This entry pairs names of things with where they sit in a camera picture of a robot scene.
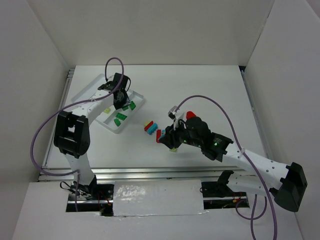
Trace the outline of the dark green lego brick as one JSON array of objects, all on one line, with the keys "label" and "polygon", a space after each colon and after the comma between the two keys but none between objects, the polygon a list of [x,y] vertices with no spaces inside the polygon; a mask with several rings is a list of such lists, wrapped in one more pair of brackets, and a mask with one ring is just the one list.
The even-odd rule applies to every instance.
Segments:
[{"label": "dark green lego brick", "polygon": [[121,122],[120,122],[120,120],[119,120],[118,118],[115,118],[115,119],[114,119],[114,123],[115,123],[115,125],[116,125],[117,127],[119,127],[119,126],[121,125]]}]

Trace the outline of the green sloped lego brick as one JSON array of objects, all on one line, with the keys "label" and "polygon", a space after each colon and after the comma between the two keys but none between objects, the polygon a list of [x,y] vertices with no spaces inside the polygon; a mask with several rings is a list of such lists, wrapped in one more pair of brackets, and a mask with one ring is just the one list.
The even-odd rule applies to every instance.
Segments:
[{"label": "green sloped lego brick", "polygon": [[122,107],[122,110],[123,110],[123,111],[126,111],[126,110],[128,110],[128,109],[129,109],[129,106],[128,106],[128,105]]}]

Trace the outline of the green lego plate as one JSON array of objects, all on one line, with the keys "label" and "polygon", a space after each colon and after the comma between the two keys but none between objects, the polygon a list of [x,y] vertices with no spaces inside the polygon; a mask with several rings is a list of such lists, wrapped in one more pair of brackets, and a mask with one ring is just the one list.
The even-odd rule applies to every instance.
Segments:
[{"label": "green lego plate", "polygon": [[122,113],[118,112],[118,113],[115,115],[115,117],[116,117],[117,119],[121,120],[121,121],[125,121],[128,116],[125,115],[125,114],[122,114]]}]

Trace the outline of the pale yellow lego brick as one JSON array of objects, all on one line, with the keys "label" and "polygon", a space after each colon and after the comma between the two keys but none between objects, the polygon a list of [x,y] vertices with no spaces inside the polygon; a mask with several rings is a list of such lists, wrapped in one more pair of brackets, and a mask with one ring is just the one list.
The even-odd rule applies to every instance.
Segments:
[{"label": "pale yellow lego brick", "polygon": [[106,108],[104,111],[103,111],[105,114],[110,114],[112,112],[112,109],[110,107]]}]

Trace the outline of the small dark green lego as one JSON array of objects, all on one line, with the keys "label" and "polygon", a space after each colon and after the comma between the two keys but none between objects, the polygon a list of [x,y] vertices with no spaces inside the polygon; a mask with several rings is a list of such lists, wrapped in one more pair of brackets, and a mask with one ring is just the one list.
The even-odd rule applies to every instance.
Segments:
[{"label": "small dark green lego", "polygon": [[131,101],[129,104],[129,108],[133,111],[136,108],[136,104],[134,103],[134,101]]}]

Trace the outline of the red lego brick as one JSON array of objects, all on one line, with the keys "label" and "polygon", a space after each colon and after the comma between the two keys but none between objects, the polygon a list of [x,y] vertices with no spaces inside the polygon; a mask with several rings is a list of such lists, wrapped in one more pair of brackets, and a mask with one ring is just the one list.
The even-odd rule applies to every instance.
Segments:
[{"label": "red lego brick", "polygon": [[156,131],[156,142],[159,143],[160,142],[160,138],[162,136],[162,130],[161,129],[158,129]]}]

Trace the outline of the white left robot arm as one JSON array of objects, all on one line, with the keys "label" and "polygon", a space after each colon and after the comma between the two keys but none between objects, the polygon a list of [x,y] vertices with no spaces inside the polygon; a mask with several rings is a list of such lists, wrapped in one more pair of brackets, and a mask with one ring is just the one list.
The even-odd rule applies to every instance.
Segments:
[{"label": "white left robot arm", "polygon": [[105,109],[113,106],[118,110],[129,102],[126,87],[130,83],[128,76],[115,73],[112,80],[97,88],[88,102],[78,104],[71,111],[63,110],[57,116],[53,143],[67,159],[70,169],[76,171],[75,185],[92,197],[98,194],[98,187],[87,155],[90,125]]}]

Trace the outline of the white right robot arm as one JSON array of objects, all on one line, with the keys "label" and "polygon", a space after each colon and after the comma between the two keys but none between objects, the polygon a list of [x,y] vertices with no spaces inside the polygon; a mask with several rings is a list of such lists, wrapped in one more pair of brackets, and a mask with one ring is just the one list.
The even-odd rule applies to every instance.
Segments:
[{"label": "white right robot arm", "polygon": [[182,144],[197,147],[208,159],[251,174],[245,176],[232,170],[224,171],[217,183],[221,192],[247,192],[273,197],[278,206],[294,213],[300,208],[308,186],[300,164],[292,162],[288,165],[240,148],[232,139],[212,132],[198,116],[167,126],[159,142],[169,149],[177,149]]}]

